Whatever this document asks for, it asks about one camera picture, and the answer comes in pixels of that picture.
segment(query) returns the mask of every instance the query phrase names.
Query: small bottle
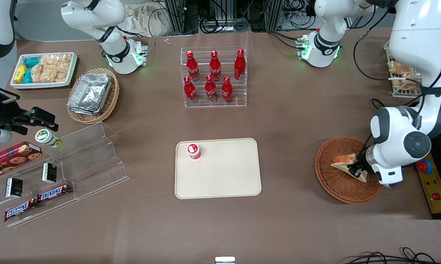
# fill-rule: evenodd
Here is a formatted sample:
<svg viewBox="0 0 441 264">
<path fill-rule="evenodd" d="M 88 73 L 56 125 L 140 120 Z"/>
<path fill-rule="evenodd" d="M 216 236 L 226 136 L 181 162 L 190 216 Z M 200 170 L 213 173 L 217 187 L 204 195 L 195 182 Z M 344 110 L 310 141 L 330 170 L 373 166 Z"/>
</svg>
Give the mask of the small bottle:
<svg viewBox="0 0 441 264">
<path fill-rule="evenodd" d="M 197 103 L 197 95 L 195 91 L 194 84 L 191 83 L 190 77 L 186 76 L 183 80 L 185 82 L 185 95 L 188 103 Z"/>
<path fill-rule="evenodd" d="M 217 102 L 216 84 L 212 81 L 212 75 L 208 74 L 206 76 L 206 85 L 204 88 L 206 89 L 207 100 L 210 103 Z"/>
<path fill-rule="evenodd" d="M 222 85 L 222 100 L 225 104 L 230 104 L 233 100 L 232 85 L 230 84 L 230 78 L 224 77 L 224 84 Z"/>
<path fill-rule="evenodd" d="M 186 57 L 188 58 L 188 61 L 186 62 L 186 67 L 188 69 L 188 74 L 190 75 L 192 82 L 199 82 L 199 67 L 197 65 L 197 61 L 194 58 L 193 52 L 191 50 L 188 50 L 186 52 Z"/>
<path fill-rule="evenodd" d="M 201 157 L 201 151 L 199 150 L 199 146 L 196 143 L 191 143 L 186 147 L 186 151 L 190 158 L 197 160 Z"/>
<path fill-rule="evenodd" d="M 54 148 L 60 147 L 62 145 L 62 139 L 45 128 L 39 130 L 34 136 L 34 139 L 41 144 L 48 145 Z"/>
<path fill-rule="evenodd" d="M 247 66 L 247 63 L 244 58 L 245 50 L 239 49 L 237 50 L 237 58 L 234 62 L 234 78 L 237 81 L 244 81 L 245 80 L 245 68 Z"/>
<path fill-rule="evenodd" d="M 211 69 L 211 75 L 214 82 L 219 82 L 221 80 L 221 62 L 217 57 L 217 51 L 211 52 L 211 62 L 209 62 L 209 67 Z"/>
</svg>

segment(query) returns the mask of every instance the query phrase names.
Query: small black box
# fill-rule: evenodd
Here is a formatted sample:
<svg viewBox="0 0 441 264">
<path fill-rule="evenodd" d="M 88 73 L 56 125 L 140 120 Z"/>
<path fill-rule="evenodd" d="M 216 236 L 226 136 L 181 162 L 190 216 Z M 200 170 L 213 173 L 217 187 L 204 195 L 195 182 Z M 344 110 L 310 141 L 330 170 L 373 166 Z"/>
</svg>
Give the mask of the small black box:
<svg viewBox="0 0 441 264">
<path fill-rule="evenodd" d="M 8 178 L 6 186 L 6 197 L 20 198 L 23 189 L 23 180 Z"/>
<path fill-rule="evenodd" d="M 58 178 L 58 167 L 51 163 L 43 164 L 43 182 L 47 183 L 56 183 L 56 179 Z"/>
</svg>

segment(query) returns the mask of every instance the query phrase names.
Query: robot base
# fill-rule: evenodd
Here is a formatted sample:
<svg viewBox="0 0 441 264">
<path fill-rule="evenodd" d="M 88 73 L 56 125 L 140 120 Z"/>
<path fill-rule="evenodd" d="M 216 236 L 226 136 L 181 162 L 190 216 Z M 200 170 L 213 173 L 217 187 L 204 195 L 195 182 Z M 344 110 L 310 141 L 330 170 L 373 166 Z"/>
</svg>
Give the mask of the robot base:
<svg viewBox="0 0 441 264">
<path fill-rule="evenodd" d="M 108 62 L 113 69 L 119 74 L 130 74 L 137 70 L 138 67 L 144 66 L 147 61 L 147 46 L 142 45 L 130 38 L 126 40 L 130 44 L 130 52 L 121 62 L 112 62 L 108 56 Z"/>
<path fill-rule="evenodd" d="M 314 67 L 327 67 L 338 57 L 339 47 L 329 55 L 323 55 L 313 42 L 313 38 L 317 33 L 314 31 L 296 40 L 297 55 L 300 60 L 305 60 Z"/>
</svg>

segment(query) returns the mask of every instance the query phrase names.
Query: yellow control panel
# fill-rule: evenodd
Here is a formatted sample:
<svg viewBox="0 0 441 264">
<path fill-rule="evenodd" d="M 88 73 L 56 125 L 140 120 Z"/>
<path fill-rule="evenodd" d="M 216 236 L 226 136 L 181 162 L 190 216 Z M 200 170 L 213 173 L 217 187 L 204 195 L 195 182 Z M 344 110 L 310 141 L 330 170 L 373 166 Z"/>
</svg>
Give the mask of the yellow control panel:
<svg viewBox="0 0 441 264">
<path fill-rule="evenodd" d="M 441 179 L 432 155 L 429 153 L 427 157 L 417 162 L 416 168 L 431 212 L 441 213 Z"/>
</svg>

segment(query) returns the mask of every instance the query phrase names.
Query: yellow snack package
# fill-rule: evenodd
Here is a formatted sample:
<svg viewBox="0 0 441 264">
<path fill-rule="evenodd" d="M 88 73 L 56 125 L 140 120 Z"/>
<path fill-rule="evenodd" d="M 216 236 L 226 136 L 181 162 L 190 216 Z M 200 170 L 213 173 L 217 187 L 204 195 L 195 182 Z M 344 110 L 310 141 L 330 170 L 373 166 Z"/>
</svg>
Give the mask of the yellow snack package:
<svg viewBox="0 0 441 264">
<path fill-rule="evenodd" d="M 18 69 L 17 69 L 17 73 L 14 76 L 14 82 L 21 84 L 23 82 L 23 77 L 25 76 L 26 70 L 28 68 L 24 65 L 21 64 Z"/>
</svg>

